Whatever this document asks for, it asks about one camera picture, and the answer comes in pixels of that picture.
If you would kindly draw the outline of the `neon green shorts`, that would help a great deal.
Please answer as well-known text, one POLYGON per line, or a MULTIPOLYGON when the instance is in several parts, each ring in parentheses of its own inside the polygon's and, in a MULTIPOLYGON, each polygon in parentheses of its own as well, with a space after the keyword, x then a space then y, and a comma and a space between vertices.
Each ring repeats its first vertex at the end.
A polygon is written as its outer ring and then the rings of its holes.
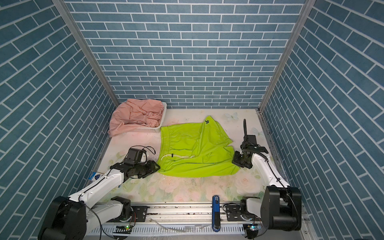
POLYGON ((179 178, 234 175, 240 168, 232 163, 232 142, 211 116, 201 123, 162 127, 159 173, 179 178))

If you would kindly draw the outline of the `pink shorts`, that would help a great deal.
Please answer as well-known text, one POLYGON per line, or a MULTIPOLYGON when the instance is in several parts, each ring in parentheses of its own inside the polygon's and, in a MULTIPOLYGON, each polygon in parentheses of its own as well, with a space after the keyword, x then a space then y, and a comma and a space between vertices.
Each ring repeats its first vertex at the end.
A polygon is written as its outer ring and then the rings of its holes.
POLYGON ((158 128, 165 111, 164 103, 158 100, 128 99, 112 113, 108 133, 114 137, 140 128, 158 128))

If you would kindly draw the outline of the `blue handheld tool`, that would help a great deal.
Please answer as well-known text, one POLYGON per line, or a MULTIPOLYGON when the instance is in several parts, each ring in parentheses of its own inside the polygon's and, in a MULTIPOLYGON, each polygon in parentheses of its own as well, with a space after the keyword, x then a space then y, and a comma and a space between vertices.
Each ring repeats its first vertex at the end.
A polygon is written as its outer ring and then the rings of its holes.
POLYGON ((214 232, 219 232, 221 229, 220 209, 220 197, 214 195, 212 198, 212 229, 214 232))

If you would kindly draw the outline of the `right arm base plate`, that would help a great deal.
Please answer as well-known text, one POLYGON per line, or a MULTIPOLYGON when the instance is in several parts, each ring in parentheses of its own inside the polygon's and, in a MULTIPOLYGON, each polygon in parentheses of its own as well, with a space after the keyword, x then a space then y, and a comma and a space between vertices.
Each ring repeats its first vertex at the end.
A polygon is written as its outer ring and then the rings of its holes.
POLYGON ((235 203, 226 203, 223 205, 223 210, 226 214, 228 222, 249 221, 241 213, 241 206, 235 203))

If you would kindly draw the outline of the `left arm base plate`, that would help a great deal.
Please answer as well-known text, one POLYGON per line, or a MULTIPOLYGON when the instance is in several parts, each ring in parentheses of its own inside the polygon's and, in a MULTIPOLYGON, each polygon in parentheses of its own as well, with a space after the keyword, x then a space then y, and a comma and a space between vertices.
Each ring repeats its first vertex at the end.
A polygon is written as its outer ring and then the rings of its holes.
POLYGON ((131 206, 134 216, 136 217, 136 223, 144 223, 146 221, 148 206, 131 206))

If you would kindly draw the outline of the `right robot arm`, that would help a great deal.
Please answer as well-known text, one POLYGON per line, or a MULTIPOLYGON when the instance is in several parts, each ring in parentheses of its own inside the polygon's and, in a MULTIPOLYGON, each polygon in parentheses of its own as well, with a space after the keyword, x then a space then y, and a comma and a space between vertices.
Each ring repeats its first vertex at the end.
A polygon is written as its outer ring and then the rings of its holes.
POLYGON ((236 151, 232 163, 241 168, 255 168, 266 185, 262 197, 241 200, 242 214, 262 221, 266 230, 299 231, 302 226, 302 194, 278 172, 267 156, 268 150, 257 143, 255 135, 245 134, 241 151, 236 151))

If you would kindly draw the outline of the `aluminium front rail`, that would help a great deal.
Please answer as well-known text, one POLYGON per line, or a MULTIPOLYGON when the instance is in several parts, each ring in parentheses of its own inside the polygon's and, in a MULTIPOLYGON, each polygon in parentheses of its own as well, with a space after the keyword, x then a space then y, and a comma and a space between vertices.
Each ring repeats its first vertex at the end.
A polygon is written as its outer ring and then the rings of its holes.
MULTIPOLYGON (((162 205, 148 206, 148 213, 145 222, 163 221, 165 223, 187 222, 187 221, 212 221, 212 204, 197 204, 197 205, 162 205)), ((223 205, 220 205, 220 218, 221 221, 227 221, 226 214, 223 210, 223 205)), ((262 221, 253 215, 242 214, 245 218, 249 218, 249 221, 239 222, 255 222, 258 225, 262 225, 262 221)), ((127 222, 120 222, 117 220, 110 220, 107 223, 115 223, 120 225, 127 225, 128 228, 133 227, 134 224, 127 222)))

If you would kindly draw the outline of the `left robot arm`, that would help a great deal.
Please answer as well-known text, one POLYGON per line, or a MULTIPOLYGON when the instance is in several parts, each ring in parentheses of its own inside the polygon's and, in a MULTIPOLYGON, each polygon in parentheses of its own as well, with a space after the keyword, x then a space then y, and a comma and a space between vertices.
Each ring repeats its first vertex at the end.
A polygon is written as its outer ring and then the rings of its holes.
POLYGON ((95 228, 110 220, 134 224, 137 214, 131 201, 113 197, 106 204, 97 205, 112 189, 133 176, 145 178, 158 170, 155 161, 146 163, 123 162, 110 167, 110 171, 86 188, 70 195, 59 196, 50 204, 38 238, 40 240, 82 240, 95 228))

